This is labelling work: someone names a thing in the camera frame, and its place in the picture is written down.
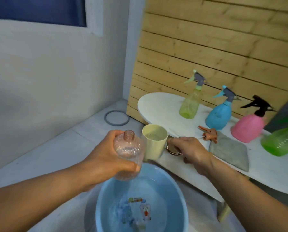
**yellow cup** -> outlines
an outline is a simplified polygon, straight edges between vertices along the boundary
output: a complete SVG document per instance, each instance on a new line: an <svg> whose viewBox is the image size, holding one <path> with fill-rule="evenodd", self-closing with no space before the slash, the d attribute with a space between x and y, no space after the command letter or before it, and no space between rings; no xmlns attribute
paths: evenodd
<svg viewBox="0 0 288 232"><path fill-rule="evenodd" d="M165 128L160 125L146 125L142 129L142 141L146 151L144 161L157 160L164 149L168 133Z"/></svg>

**blue basin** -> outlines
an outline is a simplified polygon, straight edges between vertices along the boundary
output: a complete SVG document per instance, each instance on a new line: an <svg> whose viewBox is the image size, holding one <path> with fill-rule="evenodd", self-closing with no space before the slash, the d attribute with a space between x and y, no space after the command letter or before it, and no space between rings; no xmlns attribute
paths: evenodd
<svg viewBox="0 0 288 232"><path fill-rule="evenodd" d="M131 181L111 178L103 184L96 228L98 232L187 232L186 202L167 172L144 163Z"/></svg>

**white wall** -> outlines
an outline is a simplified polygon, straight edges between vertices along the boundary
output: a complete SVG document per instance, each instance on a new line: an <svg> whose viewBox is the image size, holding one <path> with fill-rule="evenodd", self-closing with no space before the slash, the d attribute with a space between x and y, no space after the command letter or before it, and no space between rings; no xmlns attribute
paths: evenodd
<svg viewBox="0 0 288 232"><path fill-rule="evenodd" d="M0 20L0 168L122 97L129 0L104 33Z"/></svg>
<svg viewBox="0 0 288 232"><path fill-rule="evenodd" d="M123 98L126 100L129 97L133 66L142 29L144 7L145 0L130 0L127 51L123 79Z"/></svg>

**gray cloth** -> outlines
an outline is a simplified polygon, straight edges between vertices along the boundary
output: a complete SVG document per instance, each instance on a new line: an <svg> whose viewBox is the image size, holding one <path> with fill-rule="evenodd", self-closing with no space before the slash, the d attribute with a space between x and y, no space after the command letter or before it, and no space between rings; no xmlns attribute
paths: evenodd
<svg viewBox="0 0 288 232"><path fill-rule="evenodd" d="M249 160L247 154L247 147L236 140L225 136L222 132L218 133L218 143L210 142L209 152L225 162L234 165L235 167L249 171Z"/></svg>

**blue spray bottle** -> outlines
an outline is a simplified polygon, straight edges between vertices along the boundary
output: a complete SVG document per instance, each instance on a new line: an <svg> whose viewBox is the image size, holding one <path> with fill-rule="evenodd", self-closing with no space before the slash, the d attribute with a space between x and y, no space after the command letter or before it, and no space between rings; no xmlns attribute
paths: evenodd
<svg viewBox="0 0 288 232"><path fill-rule="evenodd" d="M236 95L233 91L228 89L225 85L223 85L222 87L223 87L223 90L219 94L214 96L214 98L220 97L220 96L226 96L228 98L223 104L216 106L206 118L205 120L206 125L211 129L212 128L216 130L223 129L232 116L231 106L232 106L232 101L234 100L234 97Z"/></svg>

